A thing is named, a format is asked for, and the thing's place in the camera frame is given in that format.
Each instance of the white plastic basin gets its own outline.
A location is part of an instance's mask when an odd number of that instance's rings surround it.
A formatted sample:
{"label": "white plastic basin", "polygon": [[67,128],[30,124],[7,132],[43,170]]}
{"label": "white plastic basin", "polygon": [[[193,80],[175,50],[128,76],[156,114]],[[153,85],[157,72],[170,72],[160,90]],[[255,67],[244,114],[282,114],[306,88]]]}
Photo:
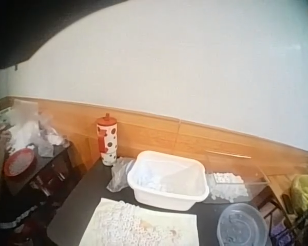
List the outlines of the white plastic basin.
{"label": "white plastic basin", "polygon": [[[143,185],[144,180],[153,177],[161,177],[169,190]],[[127,180],[138,202],[163,209],[186,211],[209,194],[205,168],[200,162],[154,151],[138,155]]]}

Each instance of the polka dot tumbler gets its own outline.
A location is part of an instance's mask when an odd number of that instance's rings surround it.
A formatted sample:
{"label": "polka dot tumbler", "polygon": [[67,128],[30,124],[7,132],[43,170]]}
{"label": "polka dot tumbler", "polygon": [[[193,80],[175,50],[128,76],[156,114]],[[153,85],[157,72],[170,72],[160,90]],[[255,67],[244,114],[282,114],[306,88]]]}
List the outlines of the polka dot tumbler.
{"label": "polka dot tumbler", "polygon": [[118,149],[117,120],[108,113],[97,120],[98,146],[103,164],[112,166],[117,160]]}

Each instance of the red bowl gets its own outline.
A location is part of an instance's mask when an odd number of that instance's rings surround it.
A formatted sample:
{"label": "red bowl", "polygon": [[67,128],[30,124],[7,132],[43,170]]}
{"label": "red bowl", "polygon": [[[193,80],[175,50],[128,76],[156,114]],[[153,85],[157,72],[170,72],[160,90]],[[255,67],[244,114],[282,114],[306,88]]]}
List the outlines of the red bowl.
{"label": "red bowl", "polygon": [[[16,162],[19,158],[22,158],[23,155],[29,155],[29,158],[26,161],[26,163],[24,163],[24,166],[18,170],[15,173],[12,173],[10,171],[10,168],[12,165],[16,165],[18,162]],[[21,150],[16,151],[15,153],[13,153],[5,162],[5,166],[4,166],[4,174],[7,177],[16,177],[19,176],[20,174],[24,173],[33,163],[34,161],[34,151],[32,149],[28,149],[28,148],[24,148]]]}

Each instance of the red plate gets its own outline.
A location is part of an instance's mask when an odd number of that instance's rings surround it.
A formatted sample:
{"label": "red plate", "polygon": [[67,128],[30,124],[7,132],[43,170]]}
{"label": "red plate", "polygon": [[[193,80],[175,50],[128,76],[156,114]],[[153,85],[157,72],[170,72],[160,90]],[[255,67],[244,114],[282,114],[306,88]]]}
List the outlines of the red plate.
{"label": "red plate", "polygon": [[13,153],[5,162],[4,173],[7,177],[16,177],[24,173],[34,161],[34,151],[24,148]]}

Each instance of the yellow plastic bag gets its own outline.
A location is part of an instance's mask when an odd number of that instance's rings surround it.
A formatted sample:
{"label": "yellow plastic bag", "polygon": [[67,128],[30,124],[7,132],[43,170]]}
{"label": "yellow plastic bag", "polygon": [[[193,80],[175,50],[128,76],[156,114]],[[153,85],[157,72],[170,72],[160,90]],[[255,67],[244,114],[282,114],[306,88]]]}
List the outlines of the yellow plastic bag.
{"label": "yellow plastic bag", "polygon": [[297,213],[302,213],[308,209],[308,175],[298,175],[293,179],[291,197]]}

